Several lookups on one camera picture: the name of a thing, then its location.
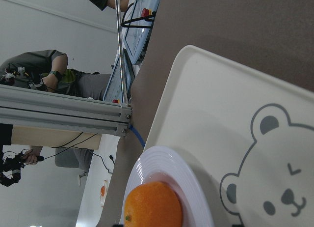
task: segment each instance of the monitor screen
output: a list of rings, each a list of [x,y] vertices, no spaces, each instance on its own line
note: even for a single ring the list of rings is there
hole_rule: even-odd
[[[144,8],[150,12],[157,11],[159,0],[136,0],[132,8],[130,19],[139,18],[142,16]],[[134,26],[152,26],[153,22],[140,20],[132,22]],[[149,28],[128,28],[124,37],[124,44],[129,54],[132,64],[140,63],[145,55],[147,44],[150,38],[152,29]]]
[[[124,49],[124,69],[125,69],[125,79],[127,85],[127,97],[130,99],[131,97],[131,85],[135,78],[133,66],[128,56],[127,51]],[[121,90],[121,77],[120,77],[120,61],[119,56],[116,58],[115,64],[113,66],[113,72],[111,74],[109,83],[107,85],[104,101],[112,103],[113,100],[118,100],[118,102],[122,102],[122,90]]]

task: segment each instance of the metal rod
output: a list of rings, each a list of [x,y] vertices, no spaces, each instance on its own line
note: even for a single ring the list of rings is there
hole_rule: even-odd
[[[119,49],[119,62],[120,62],[122,103],[127,104],[128,97],[127,97],[127,84],[126,84],[126,79],[125,79],[123,45],[122,45],[122,34],[121,34],[120,0],[115,0],[115,3],[116,3],[116,12],[117,12],[118,45],[119,45],[118,49]]]

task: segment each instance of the white wall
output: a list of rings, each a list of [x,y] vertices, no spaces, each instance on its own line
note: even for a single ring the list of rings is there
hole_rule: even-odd
[[[23,145],[4,146],[3,151],[20,152]],[[41,155],[54,155],[55,149],[44,147]],[[21,169],[19,183],[0,185],[0,226],[2,227],[73,227],[75,226],[86,177],[78,186],[77,168],[61,168],[54,157]]]
[[[117,52],[115,11],[88,0],[0,0],[0,62],[28,51],[58,49],[69,67],[111,73]]]
[[[0,0],[0,13],[0,62],[58,49],[69,56],[70,68],[111,73],[118,46],[114,10],[100,11],[88,0]],[[52,154],[54,149],[43,149],[43,156]],[[0,226],[75,226],[84,188],[78,187],[79,173],[56,167],[54,158],[26,166],[18,184],[0,186]]]

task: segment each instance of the mandarin orange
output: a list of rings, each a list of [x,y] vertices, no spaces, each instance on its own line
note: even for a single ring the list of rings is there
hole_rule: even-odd
[[[181,227],[182,219],[178,197],[165,183],[139,185],[126,198],[125,227]]]

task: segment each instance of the bear face design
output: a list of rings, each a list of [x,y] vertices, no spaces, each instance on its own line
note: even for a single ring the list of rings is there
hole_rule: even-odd
[[[314,127],[269,104],[254,114],[251,133],[238,172],[221,180],[223,206],[245,227],[313,226]]]

